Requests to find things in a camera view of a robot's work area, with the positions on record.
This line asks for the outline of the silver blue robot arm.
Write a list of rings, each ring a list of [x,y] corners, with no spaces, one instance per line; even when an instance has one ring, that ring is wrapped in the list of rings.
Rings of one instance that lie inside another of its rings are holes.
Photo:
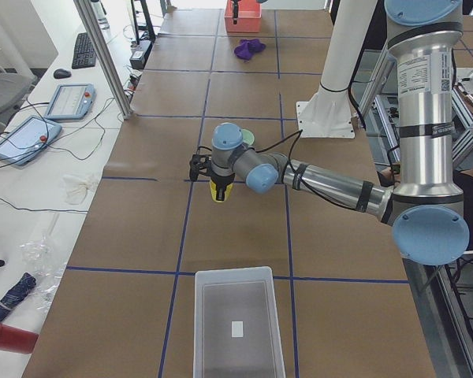
[[[400,183],[372,182],[257,152],[232,123],[217,126],[207,162],[212,199],[223,202],[236,178],[264,193],[277,183],[343,209],[375,215],[393,228],[403,257],[443,265],[467,250],[462,190],[453,182],[452,49],[463,33],[459,1],[387,1],[387,47],[397,61]]]

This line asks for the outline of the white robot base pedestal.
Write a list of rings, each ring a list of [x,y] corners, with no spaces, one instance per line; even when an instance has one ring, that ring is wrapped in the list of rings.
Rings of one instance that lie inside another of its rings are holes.
[[[298,128],[303,138],[352,139],[349,88],[376,0],[339,3],[320,84],[307,102],[297,102]]]

